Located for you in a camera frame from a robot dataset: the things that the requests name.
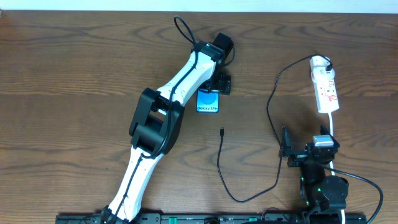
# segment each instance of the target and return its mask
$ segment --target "wooden table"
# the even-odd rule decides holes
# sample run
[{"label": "wooden table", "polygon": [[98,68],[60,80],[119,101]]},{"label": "wooden table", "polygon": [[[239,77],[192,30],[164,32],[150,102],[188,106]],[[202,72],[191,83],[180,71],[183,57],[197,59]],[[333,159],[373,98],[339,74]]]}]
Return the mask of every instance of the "wooden table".
[{"label": "wooden table", "polygon": [[[146,88],[157,89],[186,63],[191,45],[173,12],[9,11],[0,20],[0,223],[54,223],[59,213],[91,213],[112,201],[130,155],[129,125]],[[398,20],[377,14],[178,13],[197,39],[230,35],[232,92],[218,114],[188,102],[177,143],[156,167],[143,207],[163,212],[262,212],[305,206],[299,169],[283,161],[266,102],[278,72],[310,54],[330,57],[340,109],[335,167],[381,186],[375,223],[398,222]],[[304,148],[321,124],[309,62],[282,75],[270,112]],[[373,213],[376,189],[349,180],[347,211]]]}]

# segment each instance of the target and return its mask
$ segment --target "robotic arm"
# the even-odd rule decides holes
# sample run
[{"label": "robotic arm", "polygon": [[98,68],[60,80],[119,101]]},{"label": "robotic arm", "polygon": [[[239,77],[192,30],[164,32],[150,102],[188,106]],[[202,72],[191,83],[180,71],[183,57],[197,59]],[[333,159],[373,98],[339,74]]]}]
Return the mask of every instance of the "robotic arm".
[{"label": "robotic arm", "polygon": [[[142,196],[156,164],[171,150],[177,140],[184,106],[193,93],[198,88],[207,92],[230,93],[231,78],[220,70],[233,48],[231,38],[219,33],[212,43],[199,42],[196,47],[198,51],[196,67],[175,89],[172,95],[172,110],[169,108],[170,93],[194,65],[196,59],[194,50],[187,64],[171,81],[157,91],[146,88],[142,92],[129,130],[132,136],[129,165],[118,193],[109,206],[101,212],[101,222],[129,223],[137,216],[141,209]],[[162,121],[150,114],[151,111],[171,118]]]}]

